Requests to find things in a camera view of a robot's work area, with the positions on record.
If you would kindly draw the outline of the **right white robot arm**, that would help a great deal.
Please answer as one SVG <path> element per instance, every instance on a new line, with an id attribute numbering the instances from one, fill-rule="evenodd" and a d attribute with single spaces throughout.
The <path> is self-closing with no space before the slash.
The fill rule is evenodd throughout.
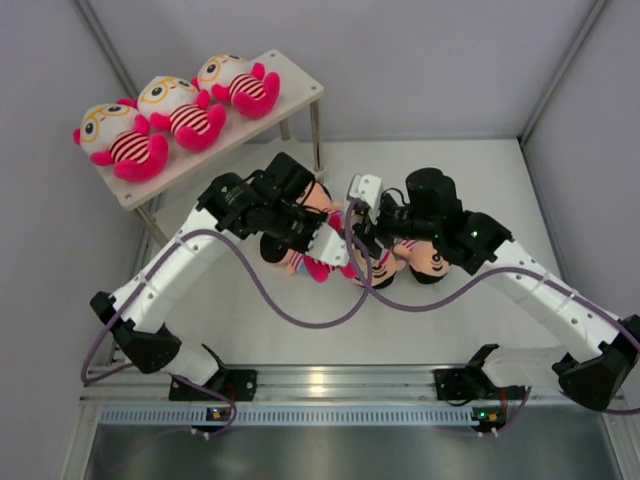
<path id="1" fill-rule="evenodd" d="M 639 359 L 639 318 L 614 317 L 581 296 L 534 259 L 510 230 L 486 213 L 463 207 L 453 179 L 422 168 L 405 180 L 408 200 L 397 204 L 381 178 L 356 175 L 349 186 L 347 241 L 376 248 L 399 239 L 426 240 L 442 259 L 464 270 L 471 286 L 486 281 L 558 341 L 556 347 L 481 347 L 456 371 L 464 391 L 487 398 L 510 387 L 559 391 L 593 411 L 609 412 Z"/>

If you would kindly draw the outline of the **panda plush with glasses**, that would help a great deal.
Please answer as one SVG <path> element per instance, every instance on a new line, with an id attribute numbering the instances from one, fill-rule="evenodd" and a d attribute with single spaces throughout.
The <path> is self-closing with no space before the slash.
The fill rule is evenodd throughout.
<path id="1" fill-rule="evenodd" d="M 151 80 L 138 95 L 136 107 L 156 130 L 170 132 L 190 152 L 210 148 L 227 121 L 223 105 L 212 104 L 206 91 L 175 76 Z"/>
<path id="2" fill-rule="evenodd" d="M 231 54 L 220 54 L 205 61 L 192 78 L 219 103 L 230 104 L 242 116 L 259 119 L 270 113 L 280 95 L 281 79 L 260 62 Z"/>
<path id="3" fill-rule="evenodd" d="M 366 260 L 363 252 L 358 248 L 354 249 L 354 254 L 356 263 L 361 268 L 364 278 L 372 279 L 373 274 L 369 273 L 369 267 L 373 267 L 373 258 L 369 258 L 368 260 Z M 303 265 L 309 276 L 318 283 L 327 281 L 332 273 L 338 272 L 342 277 L 361 284 L 355 267 L 351 264 L 347 266 L 336 267 L 313 259 L 310 256 L 304 255 Z"/>
<path id="4" fill-rule="evenodd" d="M 169 145 L 136 108 L 119 103 L 91 107 L 73 131 L 74 143 L 94 165 L 111 167 L 116 178 L 142 183 L 167 165 Z"/>

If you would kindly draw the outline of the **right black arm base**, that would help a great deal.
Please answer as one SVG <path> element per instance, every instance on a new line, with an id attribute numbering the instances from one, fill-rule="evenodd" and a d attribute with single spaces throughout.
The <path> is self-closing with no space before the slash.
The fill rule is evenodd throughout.
<path id="1" fill-rule="evenodd" d="M 433 371 L 437 398 L 449 403 L 475 400 L 522 400 L 523 386 L 495 386 L 486 374 L 475 367 L 436 369 Z"/>

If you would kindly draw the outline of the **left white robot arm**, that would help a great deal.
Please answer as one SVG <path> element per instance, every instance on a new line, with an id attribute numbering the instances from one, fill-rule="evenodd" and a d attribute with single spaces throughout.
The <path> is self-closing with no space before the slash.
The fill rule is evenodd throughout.
<path id="1" fill-rule="evenodd" d="M 221 255 L 252 234 L 307 249 L 324 220 L 302 207 L 314 183 L 314 175 L 284 152 L 247 178 L 234 172 L 215 177 L 146 267 L 115 292 L 93 296 L 91 309 L 140 372 L 187 379 L 204 399 L 223 393 L 226 372 L 220 358 L 174 335 L 166 325 L 168 314 Z"/>

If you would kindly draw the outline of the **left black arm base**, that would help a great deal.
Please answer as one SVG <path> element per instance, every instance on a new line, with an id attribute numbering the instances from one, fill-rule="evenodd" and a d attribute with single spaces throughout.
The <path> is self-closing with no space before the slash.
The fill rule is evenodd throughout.
<path id="1" fill-rule="evenodd" d="M 231 401 L 251 402 L 257 390 L 258 372 L 253 369 L 232 368 L 218 372 L 204 387 Z M 177 402 L 212 401 L 213 397 L 182 382 L 173 380 L 169 400 Z"/>

